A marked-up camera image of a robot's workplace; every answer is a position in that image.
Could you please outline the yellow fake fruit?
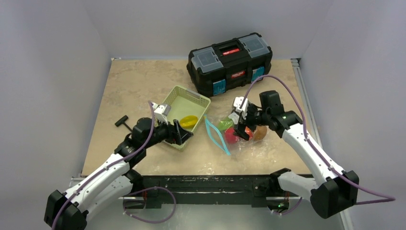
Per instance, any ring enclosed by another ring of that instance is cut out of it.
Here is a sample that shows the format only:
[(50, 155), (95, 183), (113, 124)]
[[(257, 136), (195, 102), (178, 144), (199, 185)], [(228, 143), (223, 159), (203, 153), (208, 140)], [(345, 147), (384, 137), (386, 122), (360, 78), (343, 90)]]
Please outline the yellow fake fruit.
[(184, 129), (194, 128), (199, 118), (194, 115), (188, 115), (180, 120), (180, 126)]

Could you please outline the red fake strawberry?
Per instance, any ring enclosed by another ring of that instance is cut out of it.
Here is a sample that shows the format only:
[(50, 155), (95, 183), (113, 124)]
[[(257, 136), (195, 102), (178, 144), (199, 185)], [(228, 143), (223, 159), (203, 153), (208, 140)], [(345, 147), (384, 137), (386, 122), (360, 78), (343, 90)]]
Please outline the red fake strawberry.
[(228, 144), (235, 144), (239, 141), (239, 137), (234, 134), (232, 127), (225, 131), (225, 140)]

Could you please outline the green fake fruit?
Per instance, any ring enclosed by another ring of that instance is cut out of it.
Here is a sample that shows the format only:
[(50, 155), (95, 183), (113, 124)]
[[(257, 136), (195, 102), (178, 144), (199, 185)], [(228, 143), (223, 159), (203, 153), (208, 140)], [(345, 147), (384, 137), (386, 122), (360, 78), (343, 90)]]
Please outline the green fake fruit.
[(228, 117), (220, 120), (216, 125), (217, 129), (221, 132), (226, 131), (227, 129), (229, 129), (233, 126), (234, 126), (233, 120)]

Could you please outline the clear zip bag blue seal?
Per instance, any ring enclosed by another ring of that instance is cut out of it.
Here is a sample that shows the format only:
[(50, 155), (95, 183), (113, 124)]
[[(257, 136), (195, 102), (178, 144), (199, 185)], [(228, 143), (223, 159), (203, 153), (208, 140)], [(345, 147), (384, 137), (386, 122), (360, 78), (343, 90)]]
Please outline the clear zip bag blue seal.
[(247, 127), (245, 133), (248, 134), (248, 140), (245, 140), (235, 134), (234, 122), (227, 112), (203, 117), (209, 139), (228, 156), (266, 146), (269, 130), (265, 126), (257, 126), (254, 131)]

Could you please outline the red yellow fake peach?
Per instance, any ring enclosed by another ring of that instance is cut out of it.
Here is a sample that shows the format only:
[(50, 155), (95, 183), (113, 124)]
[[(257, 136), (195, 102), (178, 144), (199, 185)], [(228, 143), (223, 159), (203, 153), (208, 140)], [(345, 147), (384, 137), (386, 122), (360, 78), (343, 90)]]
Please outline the red yellow fake peach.
[(248, 134), (248, 140), (252, 140), (253, 138), (253, 132), (249, 127), (245, 128), (245, 133)]

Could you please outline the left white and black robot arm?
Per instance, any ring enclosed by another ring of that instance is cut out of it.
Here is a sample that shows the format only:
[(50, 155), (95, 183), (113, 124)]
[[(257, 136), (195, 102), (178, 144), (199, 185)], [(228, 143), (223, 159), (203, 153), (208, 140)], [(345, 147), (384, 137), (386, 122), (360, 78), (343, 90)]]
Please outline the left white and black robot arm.
[(83, 230), (97, 212), (119, 197), (145, 195), (144, 178), (133, 167), (146, 156), (147, 148), (162, 141), (182, 145), (192, 136), (178, 120), (155, 123), (140, 118), (97, 170), (74, 187), (49, 195), (45, 223), (53, 230)]

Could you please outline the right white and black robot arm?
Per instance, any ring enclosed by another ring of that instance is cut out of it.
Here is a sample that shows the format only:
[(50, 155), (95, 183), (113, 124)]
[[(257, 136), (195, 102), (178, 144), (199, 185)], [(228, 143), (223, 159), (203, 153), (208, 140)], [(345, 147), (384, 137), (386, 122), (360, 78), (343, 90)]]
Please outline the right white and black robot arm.
[(275, 195), (284, 191), (309, 201), (314, 211), (327, 219), (357, 202), (359, 177), (354, 171), (345, 171), (335, 163), (307, 132), (305, 123), (294, 111), (285, 111), (276, 91), (259, 95), (260, 106), (245, 97), (232, 102), (229, 118), (234, 123), (234, 134), (249, 139), (246, 128), (268, 127), (283, 139), (301, 158), (312, 174), (305, 178), (289, 169), (271, 174), (269, 189)]

